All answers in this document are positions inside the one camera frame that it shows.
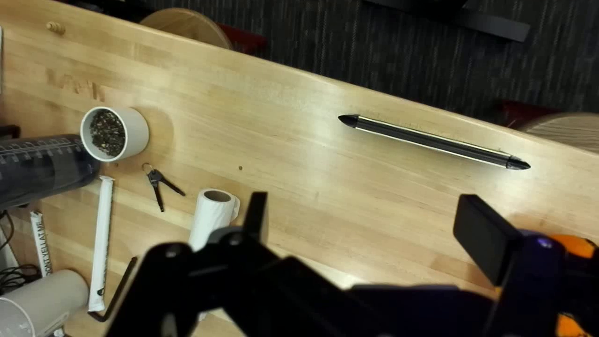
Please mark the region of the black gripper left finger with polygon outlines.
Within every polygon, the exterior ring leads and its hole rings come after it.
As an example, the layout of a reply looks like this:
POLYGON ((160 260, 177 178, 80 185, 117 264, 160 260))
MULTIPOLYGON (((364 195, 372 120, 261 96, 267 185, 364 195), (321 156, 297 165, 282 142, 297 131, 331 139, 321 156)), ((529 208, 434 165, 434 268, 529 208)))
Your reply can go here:
POLYGON ((254 191, 241 227, 147 251, 106 337, 188 337, 196 318, 222 309, 246 337, 348 337, 342 292, 297 258, 271 253, 267 193, 254 191))

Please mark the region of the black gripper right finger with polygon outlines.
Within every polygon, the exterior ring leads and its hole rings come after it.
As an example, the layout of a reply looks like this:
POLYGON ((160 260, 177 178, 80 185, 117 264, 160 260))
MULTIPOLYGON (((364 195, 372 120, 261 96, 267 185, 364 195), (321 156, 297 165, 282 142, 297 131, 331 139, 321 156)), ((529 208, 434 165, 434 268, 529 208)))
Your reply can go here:
POLYGON ((570 234, 520 230, 477 195, 460 195, 452 236, 499 288, 482 337, 599 335, 599 249, 570 234))

